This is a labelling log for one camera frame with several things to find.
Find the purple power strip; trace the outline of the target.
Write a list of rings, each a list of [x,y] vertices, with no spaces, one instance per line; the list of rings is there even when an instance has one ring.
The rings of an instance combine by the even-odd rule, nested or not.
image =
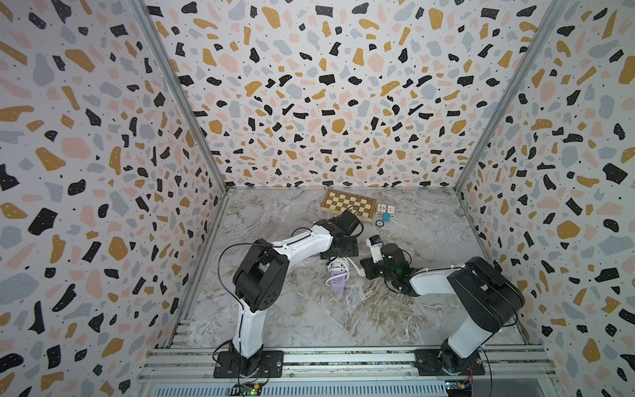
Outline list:
[[[330,270],[330,277],[327,279],[327,285],[335,292],[343,293],[349,278],[349,271],[343,268]]]

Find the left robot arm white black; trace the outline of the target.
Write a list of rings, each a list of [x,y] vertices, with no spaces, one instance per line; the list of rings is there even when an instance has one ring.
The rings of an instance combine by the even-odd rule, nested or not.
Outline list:
[[[263,335],[267,311],[281,296],[289,268],[316,255],[328,260],[356,257],[357,241],[363,231],[360,218],[347,208],[282,241],[258,239],[225,248],[218,258],[217,277],[221,287],[237,302],[238,314],[234,337],[222,344],[228,350],[215,358],[213,377],[238,381],[282,377],[284,351],[265,349]],[[221,276],[221,264],[228,251],[239,247],[248,251],[237,266],[233,288],[229,289]]]

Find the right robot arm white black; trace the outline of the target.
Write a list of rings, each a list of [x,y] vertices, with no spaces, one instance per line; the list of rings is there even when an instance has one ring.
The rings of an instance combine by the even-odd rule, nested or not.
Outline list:
[[[520,290],[484,258],[474,256],[458,267],[426,270],[411,266],[412,258],[395,243],[373,236],[366,241],[370,257],[360,266],[369,280],[381,278],[388,289],[410,297],[455,296],[466,318],[441,346],[415,352],[415,367],[427,375],[483,375],[479,350],[510,320],[519,318],[525,299]]]

